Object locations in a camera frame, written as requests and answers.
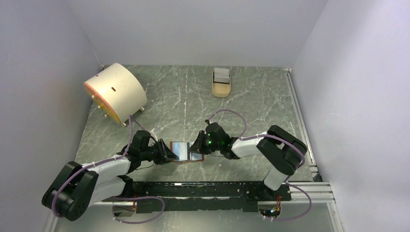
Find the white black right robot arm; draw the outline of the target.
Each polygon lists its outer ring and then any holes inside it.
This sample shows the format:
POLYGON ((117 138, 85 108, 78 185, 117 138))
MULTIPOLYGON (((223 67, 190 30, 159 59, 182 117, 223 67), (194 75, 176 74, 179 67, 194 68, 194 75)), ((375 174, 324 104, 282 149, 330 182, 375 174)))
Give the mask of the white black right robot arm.
POLYGON ((261 195, 266 200, 273 200, 282 183, 304 165, 308 147, 278 125, 254 136, 232 137, 214 122, 199 131, 188 151, 202 155, 218 151, 229 160, 263 155, 270 162, 271 169, 263 179, 261 195))

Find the brown leather card holder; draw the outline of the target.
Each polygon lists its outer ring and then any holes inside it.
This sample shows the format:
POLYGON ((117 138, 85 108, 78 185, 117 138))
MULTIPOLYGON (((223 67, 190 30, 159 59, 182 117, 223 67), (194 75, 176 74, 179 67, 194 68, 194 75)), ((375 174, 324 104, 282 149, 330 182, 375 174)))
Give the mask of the brown leather card holder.
POLYGON ((173 162, 187 163, 187 162, 200 162, 204 161, 204 155, 190 152, 189 148, 193 145, 193 142, 170 142, 171 151, 177 156, 177 159, 173 162))

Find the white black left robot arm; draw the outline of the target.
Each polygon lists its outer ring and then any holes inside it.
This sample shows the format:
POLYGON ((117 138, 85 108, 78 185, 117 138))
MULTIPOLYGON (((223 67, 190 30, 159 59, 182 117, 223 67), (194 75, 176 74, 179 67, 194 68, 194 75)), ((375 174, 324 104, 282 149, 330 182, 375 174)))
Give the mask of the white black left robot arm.
POLYGON ((110 158, 89 164, 66 163, 41 203, 54 216, 75 221, 89 206, 102 200, 133 201, 137 194, 128 174, 137 170, 143 161, 163 165, 177 158, 162 139, 156 140, 150 132, 138 130, 122 150, 110 158))

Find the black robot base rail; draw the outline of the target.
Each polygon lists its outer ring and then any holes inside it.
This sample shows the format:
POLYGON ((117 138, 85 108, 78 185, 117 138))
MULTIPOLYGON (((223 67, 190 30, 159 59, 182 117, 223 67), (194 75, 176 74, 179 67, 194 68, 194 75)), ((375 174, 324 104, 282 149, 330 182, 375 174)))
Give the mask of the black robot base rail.
POLYGON ((263 181, 231 182, 142 182, 135 181, 127 197, 156 196, 164 200, 165 211, 242 210, 258 212, 259 203, 273 205, 292 199, 290 188, 282 184, 278 190, 266 187, 263 181))

